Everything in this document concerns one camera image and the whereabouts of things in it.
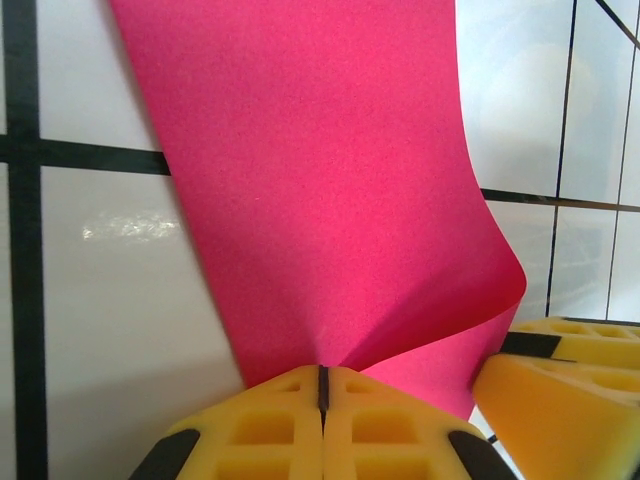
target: dark gap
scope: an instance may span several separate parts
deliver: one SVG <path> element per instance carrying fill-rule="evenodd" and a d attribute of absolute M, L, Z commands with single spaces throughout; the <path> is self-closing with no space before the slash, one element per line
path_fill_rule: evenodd
<path fill-rule="evenodd" d="M 329 410 L 329 368 L 323 365 L 318 366 L 318 409 L 320 410 L 320 421 L 322 422 L 322 433 L 324 434 L 324 424 Z"/>

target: glossy tile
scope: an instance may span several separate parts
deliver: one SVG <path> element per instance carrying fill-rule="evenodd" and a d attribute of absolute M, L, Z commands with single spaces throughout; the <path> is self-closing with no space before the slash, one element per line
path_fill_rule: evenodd
<path fill-rule="evenodd" d="M 0 478 L 12 479 L 16 464 L 8 204 L 7 165 L 0 163 Z"/>
<path fill-rule="evenodd" d="M 43 169 L 50 478 L 127 478 L 242 382 L 171 179 Z"/>
<path fill-rule="evenodd" d="M 553 207 L 505 202 L 487 204 L 527 276 L 527 292 L 515 321 L 544 317 L 551 260 Z"/>
<path fill-rule="evenodd" d="M 572 2 L 456 7 L 464 125 L 480 186 L 554 195 Z"/>
<path fill-rule="evenodd" d="M 635 29 L 638 2 L 609 3 Z M 596 2 L 578 2 L 560 189 L 563 197 L 617 201 L 633 48 Z"/>
<path fill-rule="evenodd" d="M 157 149 L 108 2 L 37 0 L 47 139 Z"/>
<path fill-rule="evenodd" d="M 606 317 L 615 215 L 608 210 L 558 210 L 551 315 Z"/>
<path fill-rule="evenodd" d="M 620 212 L 609 319 L 640 323 L 640 213 Z"/>
<path fill-rule="evenodd" d="M 620 203 L 640 206 L 640 55 L 636 51 Z"/>

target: black rubber edge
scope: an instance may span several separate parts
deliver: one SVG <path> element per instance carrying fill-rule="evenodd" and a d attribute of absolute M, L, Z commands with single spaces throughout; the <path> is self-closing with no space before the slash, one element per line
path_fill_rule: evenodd
<path fill-rule="evenodd" d="M 324 424 L 327 421 L 327 411 L 329 410 L 329 367 L 324 365 L 318 366 L 318 409 L 324 434 Z"/>
<path fill-rule="evenodd" d="M 449 443 L 467 470 L 471 480 L 517 480 L 493 446 L 469 432 L 449 432 Z"/>
<path fill-rule="evenodd" d="M 200 439 L 189 429 L 165 437 L 154 445 L 129 480 L 176 480 Z"/>
<path fill-rule="evenodd" d="M 629 480 L 640 480 L 640 462 L 638 463 L 636 471 L 631 474 Z"/>
<path fill-rule="evenodd" d="M 545 333 L 509 332 L 500 348 L 500 353 L 551 358 L 561 339 L 559 335 Z"/>

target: pink paper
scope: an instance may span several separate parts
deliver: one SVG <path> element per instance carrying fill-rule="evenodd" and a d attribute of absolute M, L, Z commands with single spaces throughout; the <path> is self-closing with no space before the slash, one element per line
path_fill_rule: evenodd
<path fill-rule="evenodd" d="M 247 384 L 346 365 L 466 415 L 525 280 L 469 163 L 454 0 L 111 3 Z"/>

